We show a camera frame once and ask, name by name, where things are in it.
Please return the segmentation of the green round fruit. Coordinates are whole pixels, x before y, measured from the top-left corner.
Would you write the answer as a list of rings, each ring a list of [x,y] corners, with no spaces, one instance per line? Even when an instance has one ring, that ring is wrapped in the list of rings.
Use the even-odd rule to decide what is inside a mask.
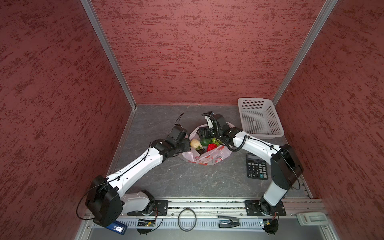
[[[207,147],[209,144],[212,143],[212,139],[201,139],[200,143],[203,147]]]

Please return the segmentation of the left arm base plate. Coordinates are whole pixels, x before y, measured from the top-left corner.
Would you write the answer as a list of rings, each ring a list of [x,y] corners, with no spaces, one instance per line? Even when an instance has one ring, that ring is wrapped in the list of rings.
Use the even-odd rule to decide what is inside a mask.
[[[150,206],[146,207],[143,211],[133,211],[127,213],[127,216],[166,216],[168,212],[168,200],[154,200],[150,202]]]

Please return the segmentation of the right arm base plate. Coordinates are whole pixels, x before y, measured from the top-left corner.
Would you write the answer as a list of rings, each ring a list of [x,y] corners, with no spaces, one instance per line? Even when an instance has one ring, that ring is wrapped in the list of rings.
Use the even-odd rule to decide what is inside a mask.
[[[287,215],[282,201],[272,206],[264,199],[262,201],[247,200],[245,201],[245,209],[249,217],[273,217],[275,215],[285,217]]]

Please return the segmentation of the pale yellow fruit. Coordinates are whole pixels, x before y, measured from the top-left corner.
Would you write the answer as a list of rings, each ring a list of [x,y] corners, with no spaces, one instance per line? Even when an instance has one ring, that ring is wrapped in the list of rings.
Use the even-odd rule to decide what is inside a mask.
[[[203,146],[201,145],[200,141],[197,139],[192,139],[190,141],[190,146],[191,146],[191,148],[195,149],[196,151],[203,149]]]

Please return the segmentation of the pink printed plastic bag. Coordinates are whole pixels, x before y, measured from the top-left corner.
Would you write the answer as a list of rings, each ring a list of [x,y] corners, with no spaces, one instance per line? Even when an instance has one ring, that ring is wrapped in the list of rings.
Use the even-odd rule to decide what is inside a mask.
[[[201,139],[198,136],[197,131],[200,127],[206,127],[206,126],[207,124],[204,124],[195,128],[190,134],[190,141],[192,139],[197,139],[200,141]],[[197,151],[191,148],[189,152],[179,154],[179,157],[188,163],[198,164],[203,166],[213,166],[222,162],[224,159],[228,158],[232,153],[227,147],[219,144],[216,144],[216,145],[218,147],[209,152],[207,152],[207,147],[203,147],[203,149],[200,149]]]

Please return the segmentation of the red fruit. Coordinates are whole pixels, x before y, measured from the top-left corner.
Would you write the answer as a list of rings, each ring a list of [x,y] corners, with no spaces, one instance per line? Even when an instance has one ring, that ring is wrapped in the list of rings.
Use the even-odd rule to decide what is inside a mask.
[[[216,144],[209,144],[207,146],[207,152],[212,151],[212,150],[216,149],[217,147],[218,146]]]

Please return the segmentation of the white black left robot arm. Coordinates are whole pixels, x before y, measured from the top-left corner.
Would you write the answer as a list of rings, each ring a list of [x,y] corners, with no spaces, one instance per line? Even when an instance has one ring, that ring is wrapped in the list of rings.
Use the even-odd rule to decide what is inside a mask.
[[[86,193],[85,205],[94,216],[93,222],[107,227],[123,212],[153,211],[155,198],[148,191],[125,197],[128,189],[154,167],[168,158],[191,150],[188,131],[176,124],[164,139],[152,141],[145,152],[121,170],[104,178],[95,177]]]

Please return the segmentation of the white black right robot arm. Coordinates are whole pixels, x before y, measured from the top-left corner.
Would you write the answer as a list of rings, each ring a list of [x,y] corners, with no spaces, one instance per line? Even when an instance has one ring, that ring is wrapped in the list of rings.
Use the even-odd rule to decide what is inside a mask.
[[[259,202],[259,211],[270,216],[294,183],[299,181],[304,169],[292,146],[273,144],[254,138],[237,127],[230,127],[224,117],[212,112],[202,114],[206,127],[198,129],[199,137],[214,137],[231,152],[246,150],[271,166],[272,182]]]

